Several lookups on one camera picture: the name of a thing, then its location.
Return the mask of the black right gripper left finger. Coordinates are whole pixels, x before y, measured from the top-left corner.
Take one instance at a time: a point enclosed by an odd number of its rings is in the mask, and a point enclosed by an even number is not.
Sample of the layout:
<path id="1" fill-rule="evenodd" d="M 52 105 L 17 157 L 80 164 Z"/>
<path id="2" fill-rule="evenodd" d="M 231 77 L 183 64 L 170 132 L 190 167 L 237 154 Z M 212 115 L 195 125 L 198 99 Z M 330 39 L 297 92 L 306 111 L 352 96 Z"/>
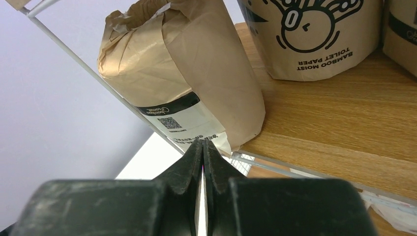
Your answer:
<path id="1" fill-rule="evenodd" d="M 53 180 L 33 194 L 13 236 L 194 236 L 203 141 L 152 180 Z"/>

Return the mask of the brown paper roll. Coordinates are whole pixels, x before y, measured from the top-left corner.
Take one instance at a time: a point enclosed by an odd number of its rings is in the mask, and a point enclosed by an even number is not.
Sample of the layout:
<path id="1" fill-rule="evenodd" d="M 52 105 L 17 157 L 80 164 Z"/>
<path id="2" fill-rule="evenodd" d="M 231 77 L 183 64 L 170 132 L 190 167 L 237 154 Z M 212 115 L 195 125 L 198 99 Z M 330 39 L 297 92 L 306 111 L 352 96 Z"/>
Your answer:
<path id="1" fill-rule="evenodd" d="M 417 75 L 417 2 L 387 0 L 384 6 L 383 52 Z"/>

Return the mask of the white dotted roll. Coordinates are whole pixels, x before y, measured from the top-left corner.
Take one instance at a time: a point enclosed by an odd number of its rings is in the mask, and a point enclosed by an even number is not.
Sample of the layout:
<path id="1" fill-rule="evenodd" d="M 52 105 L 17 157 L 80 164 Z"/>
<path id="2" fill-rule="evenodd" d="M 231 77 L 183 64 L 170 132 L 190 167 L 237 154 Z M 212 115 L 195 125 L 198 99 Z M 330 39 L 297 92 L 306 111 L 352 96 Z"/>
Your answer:
<path id="1" fill-rule="evenodd" d="M 363 190 L 366 208 L 372 208 L 396 230 L 417 235 L 417 206 Z"/>

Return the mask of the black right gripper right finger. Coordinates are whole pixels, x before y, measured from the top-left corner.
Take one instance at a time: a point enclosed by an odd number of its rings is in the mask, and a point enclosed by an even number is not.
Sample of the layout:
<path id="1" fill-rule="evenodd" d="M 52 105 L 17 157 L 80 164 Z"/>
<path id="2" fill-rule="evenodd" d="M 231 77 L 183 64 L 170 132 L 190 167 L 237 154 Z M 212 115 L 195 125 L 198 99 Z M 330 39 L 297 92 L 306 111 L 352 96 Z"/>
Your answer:
<path id="1" fill-rule="evenodd" d="M 248 178 L 203 142 L 210 236 L 375 236 L 357 190 L 335 178 Z"/>

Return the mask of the brown cartoon printed roll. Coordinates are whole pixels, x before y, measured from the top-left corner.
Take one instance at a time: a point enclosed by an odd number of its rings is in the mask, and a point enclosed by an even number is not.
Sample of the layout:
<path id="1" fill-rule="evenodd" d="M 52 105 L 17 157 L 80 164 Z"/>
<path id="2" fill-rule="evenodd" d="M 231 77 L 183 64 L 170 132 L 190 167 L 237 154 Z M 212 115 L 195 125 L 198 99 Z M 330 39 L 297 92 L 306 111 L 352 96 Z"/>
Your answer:
<path id="1" fill-rule="evenodd" d="M 380 41 L 382 0 L 240 0 L 268 74 L 312 82 L 357 66 Z"/>

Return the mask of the white wire wooden shelf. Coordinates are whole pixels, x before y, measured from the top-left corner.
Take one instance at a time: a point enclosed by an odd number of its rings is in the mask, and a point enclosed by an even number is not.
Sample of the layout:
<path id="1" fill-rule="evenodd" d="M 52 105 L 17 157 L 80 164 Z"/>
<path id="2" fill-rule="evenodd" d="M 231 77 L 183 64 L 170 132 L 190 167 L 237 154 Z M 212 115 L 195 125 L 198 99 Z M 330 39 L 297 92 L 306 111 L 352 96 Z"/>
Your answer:
<path id="1" fill-rule="evenodd" d="M 317 82 L 274 80 L 248 26 L 236 24 L 262 88 L 261 132 L 239 153 L 417 206 L 417 80 L 376 50 Z"/>

